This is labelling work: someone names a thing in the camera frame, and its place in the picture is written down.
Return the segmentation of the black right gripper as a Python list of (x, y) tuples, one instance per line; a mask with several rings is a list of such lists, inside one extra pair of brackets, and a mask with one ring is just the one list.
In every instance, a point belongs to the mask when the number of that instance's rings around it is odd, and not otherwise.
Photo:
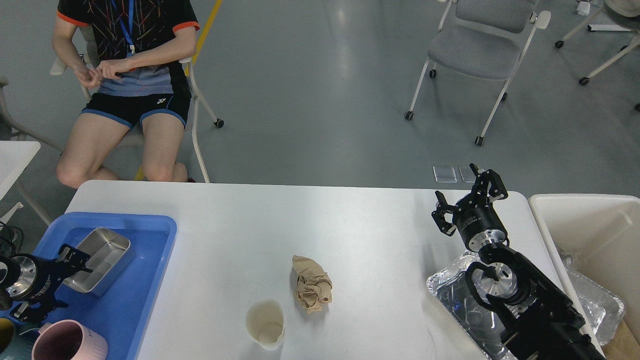
[[(471, 208), (461, 210), (461, 207), (447, 203), (444, 194), (437, 190), (434, 192), (436, 207), (431, 215), (443, 234), (451, 237), (458, 230), (467, 250), (478, 252), (486, 245), (502, 244), (508, 239), (508, 231), (493, 203), (506, 199), (509, 194), (501, 176), (494, 170), (483, 170), (473, 162), (470, 169), (475, 176), (468, 200)], [(453, 222), (446, 220), (446, 214), (453, 215)]]

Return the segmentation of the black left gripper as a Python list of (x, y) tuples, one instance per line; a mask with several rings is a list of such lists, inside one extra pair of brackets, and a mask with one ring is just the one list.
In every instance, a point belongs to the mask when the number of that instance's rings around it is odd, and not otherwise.
[(6, 290), (12, 301), (19, 301), (9, 315), (21, 322), (42, 322), (53, 310), (69, 307), (54, 295), (44, 294), (54, 292), (63, 280), (78, 272), (93, 272), (87, 268), (90, 255), (66, 243), (59, 248), (56, 260), (31, 254), (17, 254), (8, 260), (7, 275), (14, 281)]

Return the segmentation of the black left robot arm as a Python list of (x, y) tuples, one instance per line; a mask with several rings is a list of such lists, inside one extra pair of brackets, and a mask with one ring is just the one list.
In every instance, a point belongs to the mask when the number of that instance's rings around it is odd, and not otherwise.
[(56, 259), (44, 259), (32, 254), (19, 253), (1, 256), (1, 310), (9, 310), (21, 322), (42, 322), (48, 314), (68, 304), (57, 300), (55, 292), (60, 285), (87, 268), (90, 255), (63, 244)]

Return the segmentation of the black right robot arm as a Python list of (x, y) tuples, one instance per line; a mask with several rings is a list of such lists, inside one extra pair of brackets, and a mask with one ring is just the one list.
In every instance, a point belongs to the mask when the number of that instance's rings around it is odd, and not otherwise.
[(573, 301), (525, 255), (510, 246), (494, 202), (508, 196), (498, 173), (470, 164), (475, 182), (469, 194), (450, 204), (435, 191), (432, 218), (448, 236), (459, 232), (467, 251), (478, 256), (462, 272), (474, 301), (495, 314), (500, 341), (519, 360), (602, 360), (586, 321)]

